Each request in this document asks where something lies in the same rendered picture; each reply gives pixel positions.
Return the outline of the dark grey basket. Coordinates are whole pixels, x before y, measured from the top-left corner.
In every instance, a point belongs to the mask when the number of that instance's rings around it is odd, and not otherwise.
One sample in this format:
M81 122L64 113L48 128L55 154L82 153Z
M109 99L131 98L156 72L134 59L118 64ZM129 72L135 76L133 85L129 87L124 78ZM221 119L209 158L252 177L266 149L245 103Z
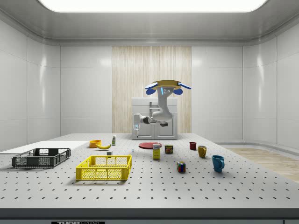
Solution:
M53 168L71 156L70 148L34 148L12 157L15 168Z

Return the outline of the white cabinet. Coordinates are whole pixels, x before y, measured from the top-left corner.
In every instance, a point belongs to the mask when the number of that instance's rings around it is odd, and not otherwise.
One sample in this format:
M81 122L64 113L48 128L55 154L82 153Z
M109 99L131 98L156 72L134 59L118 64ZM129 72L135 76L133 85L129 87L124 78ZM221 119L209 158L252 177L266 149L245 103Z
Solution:
M173 118L168 122L168 126L162 127L159 124L141 123L138 136L132 133L134 140L176 140L178 138L178 116L177 98L167 98L167 105L173 114ZM152 116L158 111L157 98L132 98L132 114L139 113L142 116Z

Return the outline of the blue mug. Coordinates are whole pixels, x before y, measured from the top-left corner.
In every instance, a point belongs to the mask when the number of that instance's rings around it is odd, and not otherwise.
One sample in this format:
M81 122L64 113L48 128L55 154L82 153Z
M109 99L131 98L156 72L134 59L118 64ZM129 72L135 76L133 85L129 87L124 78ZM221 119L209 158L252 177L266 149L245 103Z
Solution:
M219 173L222 172L223 168L225 167L224 157L220 155L213 155L212 162L214 170Z

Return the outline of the yellow and white box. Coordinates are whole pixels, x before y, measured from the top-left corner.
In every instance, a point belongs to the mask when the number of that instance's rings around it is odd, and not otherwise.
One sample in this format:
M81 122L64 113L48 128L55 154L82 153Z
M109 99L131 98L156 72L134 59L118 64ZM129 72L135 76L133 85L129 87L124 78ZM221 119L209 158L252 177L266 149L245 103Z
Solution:
M159 160L160 159L160 148L161 148L161 144L157 143L157 144L153 144L153 159L155 160Z

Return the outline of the yellow basket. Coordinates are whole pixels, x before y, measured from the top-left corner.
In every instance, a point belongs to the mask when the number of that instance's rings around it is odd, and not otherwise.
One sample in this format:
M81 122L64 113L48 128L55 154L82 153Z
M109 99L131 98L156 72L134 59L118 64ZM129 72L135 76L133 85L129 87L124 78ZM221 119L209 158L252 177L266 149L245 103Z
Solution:
M132 155L91 155L76 166L77 180L127 180Z

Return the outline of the red plate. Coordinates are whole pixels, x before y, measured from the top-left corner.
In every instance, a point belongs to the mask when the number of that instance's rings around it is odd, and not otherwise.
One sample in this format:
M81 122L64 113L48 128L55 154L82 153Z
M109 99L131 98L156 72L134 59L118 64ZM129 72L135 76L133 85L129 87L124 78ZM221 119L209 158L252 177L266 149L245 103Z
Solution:
M156 145L156 148L161 148L162 144L159 142L142 142L139 144L139 148L142 149L153 149Z

